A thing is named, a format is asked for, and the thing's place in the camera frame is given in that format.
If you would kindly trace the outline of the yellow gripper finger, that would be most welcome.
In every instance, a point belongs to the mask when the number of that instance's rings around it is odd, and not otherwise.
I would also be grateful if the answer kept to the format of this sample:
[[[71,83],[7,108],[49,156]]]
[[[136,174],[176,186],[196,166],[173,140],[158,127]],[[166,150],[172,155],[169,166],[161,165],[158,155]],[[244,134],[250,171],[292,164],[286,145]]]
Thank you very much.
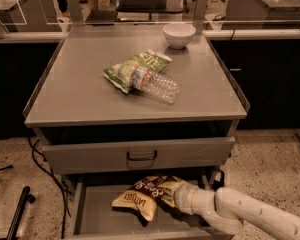
[[[173,197],[173,196],[164,194],[164,195],[162,196],[161,200],[162,200],[164,203],[166,203],[167,205],[169,205],[170,207],[172,207],[172,208],[175,208],[175,207],[176,207],[175,200],[174,200],[174,197]]]
[[[163,182],[159,185],[159,187],[164,191],[167,195],[173,195],[179,188],[181,188],[185,184],[185,181],[168,181]]]

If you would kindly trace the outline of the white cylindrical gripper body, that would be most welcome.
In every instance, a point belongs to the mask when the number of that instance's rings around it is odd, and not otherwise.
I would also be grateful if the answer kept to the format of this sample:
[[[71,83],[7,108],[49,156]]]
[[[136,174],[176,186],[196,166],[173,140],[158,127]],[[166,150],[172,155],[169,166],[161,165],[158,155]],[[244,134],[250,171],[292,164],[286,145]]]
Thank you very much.
[[[193,184],[182,184],[174,194],[175,206],[189,215],[213,216],[215,212],[215,193],[201,189]]]

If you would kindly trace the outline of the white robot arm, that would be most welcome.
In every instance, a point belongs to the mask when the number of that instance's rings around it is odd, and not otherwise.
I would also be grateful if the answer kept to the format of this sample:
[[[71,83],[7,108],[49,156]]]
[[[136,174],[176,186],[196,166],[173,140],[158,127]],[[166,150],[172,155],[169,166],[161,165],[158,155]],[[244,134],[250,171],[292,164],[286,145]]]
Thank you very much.
[[[300,217],[232,188],[204,190],[183,180],[164,182],[160,188],[168,205],[199,215],[226,234],[239,234],[247,221],[277,240],[300,240]]]

